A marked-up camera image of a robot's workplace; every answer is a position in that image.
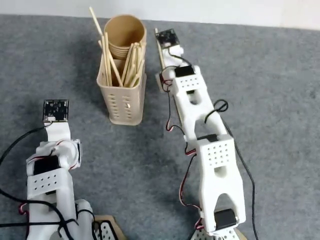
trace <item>paper cup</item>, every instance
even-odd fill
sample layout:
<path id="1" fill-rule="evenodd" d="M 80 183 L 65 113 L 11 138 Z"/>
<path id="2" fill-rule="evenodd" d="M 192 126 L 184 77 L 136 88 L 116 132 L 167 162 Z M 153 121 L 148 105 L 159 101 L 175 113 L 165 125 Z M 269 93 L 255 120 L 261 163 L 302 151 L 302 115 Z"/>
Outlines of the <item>paper cup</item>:
<path id="1" fill-rule="evenodd" d="M 109 49 L 116 59 L 125 60 L 132 43 L 146 42 L 147 31 L 143 23 L 132 15 L 118 15 L 104 26 L 108 33 Z"/>

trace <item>wooden chopstick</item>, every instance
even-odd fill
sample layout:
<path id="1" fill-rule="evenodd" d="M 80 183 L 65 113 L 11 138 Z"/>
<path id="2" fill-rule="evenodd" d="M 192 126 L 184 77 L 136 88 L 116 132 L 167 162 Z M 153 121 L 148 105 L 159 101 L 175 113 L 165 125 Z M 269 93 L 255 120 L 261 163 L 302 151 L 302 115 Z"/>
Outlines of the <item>wooden chopstick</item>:
<path id="1" fill-rule="evenodd" d="M 110 57 L 109 57 L 109 40 L 108 40 L 107 32 L 104 33 L 104 41 L 105 41 L 106 64 L 108 67 L 109 85 L 112 86 L 112 75 L 111 75 Z"/>
<path id="2" fill-rule="evenodd" d="M 145 60 L 143 59 L 139 66 L 137 74 L 134 76 L 133 80 L 129 84 L 129 88 L 132 88 L 136 84 L 136 81 L 142 76 L 142 69 L 143 69 L 144 63 L 145 63 Z"/>
<path id="3" fill-rule="evenodd" d="M 124 80 L 124 82 L 125 82 L 124 86 L 125 87 L 128 87 L 128 85 L 130 84 L 130 81 L 131 81 L 131 79 L 133 77 L 135 68 L 136 68 L 136 65 L 132 64 L 131 68 L 130 68 L 130 70 L 129 70 L 129 72 L 128 72 L 127 76 L 125 77 L 125 80 Z"/>
<path id="4" fill-rule="evenodd" d="M 155 29 L 154 29 L 154 33 L 155 33 L 155 34 L 158 33 L 158 28 L 155 28 Z M 156 45 L 158 46 L 158 51 L 159 51 L 159 57 L 160 57 L 161 67 L 162 67 L 162 69 L 164 69 L 164 68 L 165 68 L 165 61 L 164 61 L 164 56 L 163 56 L 163 54 L 162 54 L 161 46 L 160 46 L 160 43 L 159 43 L 158 39 L 155 38 L 155 40 L 156 40 Z"/>
<path id="5" fill-rule="evenodd" d="M 111 55 L 111 52 L 109 51 L 109 58 L 110 58 L 110 63 L 112 65 L 112 68 L 113 68 L 113 71 L 114 71 L 114 74 L 115 74 L 115 77 L 119 83 L 119 87 L 123 87 L 124 85 L 122 84 L 122 81 L 121 81 L 121 77 L 120 77 L 120 74 L 119 74 L 119 71 L 116 67 L 116 64 L 115 64 L 115 61 L 114 61 L 114 58 L 112 57 Z"/>
<path id="6" fill-rule="evenodd" d="M 128 65 L 129 65 L 129 61 L 130 61 L 130 56 L 131 56 L 131 52 L 132 52 L 133 47 L 134 47 L 134 44 L 131 43 L 131 46 L 130 46 L 130 48 L 129 48 L 128 55 L 126 56 L 126 60 L 125 60 L 125 64 L 124 64 L 124 69 L 123 69 L 122 77 L 121 77 L 121 82 L 123 83 L 123 85 L 125 84 L 125 78 L 126 78 L 126 74 L 127 74 L 127 70 L 128 70 Z"/>
<path id="7" fill-rule="evenodd" d="M 106 85 L 109 85 L 109 79 L 108 79 L 108 66 L 107 66 L 107 56 L 106 56 L 106 42 L 105 37 L 102 36 L 102 55 L 104 60 L 104 68 L 105 68 L 105 79 L 106 79 Z"/>
<path id="8" fill-rule="evenodd" d="M 90 13 L 92 15 L 92 18 L 93 18 L 94 24 L 96 26 L 96 29 L 98 30 L 100 36 L 103 36 L 104 34 L 102 33 L 102 30 L 101 30 L 101 27 L 100 27 L 100 25 L 98 23 L 98 20 L 97 20 L 97 17 L 95 15 L 95 12 L 94 12 L 94 10 L 93 10 L 93 8 L 91 6 L 89 7 L 89 10 L 90 10 Z"/>

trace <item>chopstick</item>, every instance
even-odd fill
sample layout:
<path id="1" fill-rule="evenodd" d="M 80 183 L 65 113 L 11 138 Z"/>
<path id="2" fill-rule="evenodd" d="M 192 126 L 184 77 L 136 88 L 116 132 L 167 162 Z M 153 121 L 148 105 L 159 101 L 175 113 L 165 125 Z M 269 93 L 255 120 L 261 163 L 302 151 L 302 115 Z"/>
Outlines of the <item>chopstick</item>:
<path id="1" fill-rule="evenodd" d="M 127 55 L 126 60 L 125 60 L 124 69 L 123 69 L 122 77 L 121 77 L 121 82 L 123 83 L 123 85 L 125 84 L 125 78 L 126 78 L 126 74 L 127 74 L 127 70 L 128 70 L 128 65 L 129 65 L 129 61 L 130 61 L 130 56 L 131 56 L 131 52 L 132 52 L 133 47 L 134 47 L 134 44 L 131 43 L 131 46 L 130 46 L 130 48 L 129 48 L 128 55 Z"/>
<path id="2" fill-rule="evenodd" d="M 106 56 L 106 66 L 108 67 L 108 79 L 109 85 L 112 86 L 112 76 L 111 76 L 111 67 L 110 67 L 110 57 L 109 57 L 109 40 L 108 40 L 108 33 L 104 33 L 104 41 L 105 41 L 105 56 Z"/>
<path id="3" fill-rule="evenodd" d="M 109 81 L 109 76 L 108 76 L 108 64 L 107 64 L 107 56 L 106 56 L 105 36 L 102 36 L 102 55 L 103 55 L 103 60 L 104 60 L 106 85 L 110 86 L 110 81 Z"/>
<path id="4" fill-rule="evenodd" d="M 155 33 L 155 34 L 158 33 L 158 28 L 155 28 L 155 29 L 154 29 L 154 33 Z M 162 69 L 164 69 L 164 68 L 165 68 L 165 61 L 164 61 L 164 56 L 163 56 L 163 54 L 162 54 L 161 46 L 160 46 L 160 43 L 159 43 L 158 39 L 155 38 L 155 40 L 156 40 L 156 45 L 158 46 L 158 51 L 159 51 L 159 57 L 160 57 L 161 67 L 162 67 Z"/>
<path id="5" fill-rule="evenodd" d="M 141 77 L 142 68 L 143 68 L 142 66 L 144 65 L 144 63 L 145 63 L 145 60 L 143 59 L 142 62 L 140 63 L 140 66 L 139 66 L 139 69 L 137 71 L 137 74 L 134 76 L 133 80 L 129 84 L 129 88 L 132 88 L 136 84 L 136 81 Z"/>
<path id="6" fill-rule="evenodd" d="M 90 10 L 90 13 L 92 15 L 92 18 L 93 18 L 94 24 L 96 26 L 96 29 L 98 30 L 100 36 L 103 36 L 104 34 L 102 33 L 102 30 L 101 30 L 101 27 L 100 27 L 100 25 L 98 23 L 98 20 L 97 20 L 97 17 L 95 15 L 95 12 L 94 12 L 94 10 L 93 10 L 93 8 L 91 6 L 89 7 L 89 10 Z"/>

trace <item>perforated container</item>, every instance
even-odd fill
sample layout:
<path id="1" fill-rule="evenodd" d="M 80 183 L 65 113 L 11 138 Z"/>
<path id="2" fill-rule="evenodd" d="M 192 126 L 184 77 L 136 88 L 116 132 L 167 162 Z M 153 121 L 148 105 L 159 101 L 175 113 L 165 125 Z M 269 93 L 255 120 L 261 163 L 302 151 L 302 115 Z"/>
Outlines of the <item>perforated container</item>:
<path id="1" fill-rule="evenodd" d="M 134 87 L 106 86 L 105 63 L 104 58 L 101 58 L 96 83 L 100 87 L 109 111 L 109 119 L 113 124 L 134 126 L 142 121 L 147 81 L 145 66 L 143 66 L 142 72 L 138 84 Z"/>

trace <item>black cable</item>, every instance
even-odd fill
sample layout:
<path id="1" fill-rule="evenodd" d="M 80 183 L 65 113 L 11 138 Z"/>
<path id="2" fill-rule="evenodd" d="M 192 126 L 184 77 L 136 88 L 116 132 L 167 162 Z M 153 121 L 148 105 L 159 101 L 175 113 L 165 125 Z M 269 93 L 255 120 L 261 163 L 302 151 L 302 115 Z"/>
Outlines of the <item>black cable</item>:
<path id="1" fill-rule="evenodd" d="M 59 221 L 49 222 L 11 222 L 11 223 L 0 223 L 0 228 L 11 228 L 11 227 L 28 227 L 28 226 L 42 226 L 42 225 L 60 225 Z"/>
<path id="2" fill-rule="evenodd" d="M 207 123 L 208 118 L 210 117 L 211 114 L 213 114 L 214 112 L 218 112 L 218 113 L 222 113 L 228 110 L 229 108 L 229 103 L 224 100 L 224 99 L 219 99 L 217 101 L 214 102 L 213 107 L 216 108 L 218 103 L 223 103 L 220 107 L 218 107 L 217 109 L 212 110 L 211 112 L 209 112 L 205 118 L 204 118 L 204 123 Z"/>
<path id="3" fill-rule="evenodd" d="M 83 212 L 90 213 L 93 217 L 93 221 L 94 222 L 96 221 L 96 217 L 95 217 L 94 213 L 88 209 L 81 209 L 80 211 L 77 211 L 76 213 L 79 215 L 80 213 L 83 213 Z"/>
<path id="4" fill-rule="evenodd" d="M 41 131 L 42 129 L 45 129 L 47 127 L 49 127 L 52 123 L 50 123 L 49 125 L 46 125 L 46 126 L 42 126 L 42 127 L 38 127 L 38 128 L 35 128 L 35 129 L 32 129 L 28 132 L 26 132 L 25 134 L 21 135 L 19 138 L 17 138 L 5 151 L 4 153 L 2 154 L 2 156 L 0 157 L 0 165 L 3 163 L 4 159 L 6 158 L 6 156 L 9 154 L 9 152 L 17 145 L 17 143 L 19 143 L 22 139 L 26 138 L 27 136 L 29 136 L 30 134 L 32 133 L 36 133 L 36 132 L 39 132 Z M 0 194 L 7 197 L 8 199 L 11 199 L 15 202 L 18 202 L 18 203 L 22 203 L 22 204 L 43 204 L 43 205 L 46 205 L 48 206 L 49 208 L 51 208 L 53 211 L 56 212 L 56 214 L 58 215 L 58 217 L 60 218 L 60 224 L 62 225 L 64 231 L 65 231 L 65 234 L 66 236 L 69 238 L 69 240 L 74 240 L 73 237 L 71 236 L 70 232 L 69 232 L 69 229 L 68 229 L 68 226 L 67 226 L 67 222 L 65 221 L 62 213 L 58 210 L 58 208 L 53 205 L 52 203 L 50 202 L 47 202 L 47 201 L 41 201 L 41 200 L 28 200 L 28 199 L 20 199 L 20 198 L 17 198 L 15 196 L 12 196 L 10 195 L 9 193 L 5 192 L 4 190 L 2 190 L 0 188 Z"/>
<path id="5" fill-rule="evenodd" d="M 243 159 L 243 157 L 242 157 L 242 155 L 241 155 L 241 152 L 240 152 L 240 150 L 239 150 L 239 148 L 238 148 L 238 145 L 237 145 L 237 142 L 236 142 L 236 140 L 235 140 L 235 137 L 233 136 L 233 134 L 232 134 L 229 126 L 228 126 L 227 123 L 223 120 L 223 118 L 221 118 L 221 119 L 222 119 L 222 122 L 223 122 L 226 130 L 228 131 L 228 133 L 230 134 L 230 136 L 233 137 L 233 139 L 234 139 L 234 148 L 235 148 L 235 151 L 236 151 L 236 153 L 238 154 L 239 159 L 240 159 L 240 161 L 241 161 L 241 163 L 242 163 L 242 165 L 243 165 L 243 167 L 244 167 L 246 173 L 248 174 L 248 176 L 249 176 L 249 178 L 250 178 L 250 181 L 251 181 L 251 183 L 252 183 L 252 205 L 251 205 L 252 228 L 253 228 L 253 233 L 254 233 L 255 239 L 256 239 L 256 240 L 259 240 L 258 233 L 257 233 L 257 229 L 256 229 L 256 222 L 255 222 L 256 183 L 255 183 L 255 180 L 254 180 L 254 178 L 253 178 L 253 176 L 252 176 L 252 174 L 251 174 L 251 172 L 250 172 L 250 170 L 249 170 L 246 162 L 244 161 L 244 159 Z"/>
<path id="6" fill-rule="evenodd" d="M 191 62 L 189 62 L 187 59 L 183 58 L 182 56 L 177 56 L 177 55 L 171 54 L 170 48 L 168 48 L 168 53 L 169 53 L 169 55 L 170 55 L 171 57 L 176 58 L 176 59 L 180 59 L 180 60 L 186 62 L 189 66 L 192 66 Z"/>

